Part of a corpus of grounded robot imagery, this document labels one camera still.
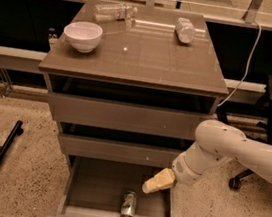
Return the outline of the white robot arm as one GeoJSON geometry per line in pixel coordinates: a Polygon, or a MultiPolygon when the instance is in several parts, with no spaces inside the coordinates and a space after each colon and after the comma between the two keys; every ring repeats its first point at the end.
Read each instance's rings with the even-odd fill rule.
{"type": "Polygon", "coordinates": [[[241,130],[210,119],[197,125],[195,142],[173,160],[170,168],[145,181],[142,190],[148,194],[169,189],[176,181],[191,184],[208,169],[231,160],[272,184],[272,145],[251,140],[241,130]]]}

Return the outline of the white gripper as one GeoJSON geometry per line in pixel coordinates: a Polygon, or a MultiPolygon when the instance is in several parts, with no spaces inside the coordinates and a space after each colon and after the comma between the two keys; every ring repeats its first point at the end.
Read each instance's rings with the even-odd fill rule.
{"type": "Polygon", "coordinates": [[[200,179],[200,175],[190,169],[186,163],[186,153],[180,153],[172,162],[172,169],[165,168],[158,172],[151,179],[148,179],[142,185],[142,190],[145,194],[154,193],[158,190],[169,189],[173,186],[174,181],[183,184],[192,184],[200,179]]]}

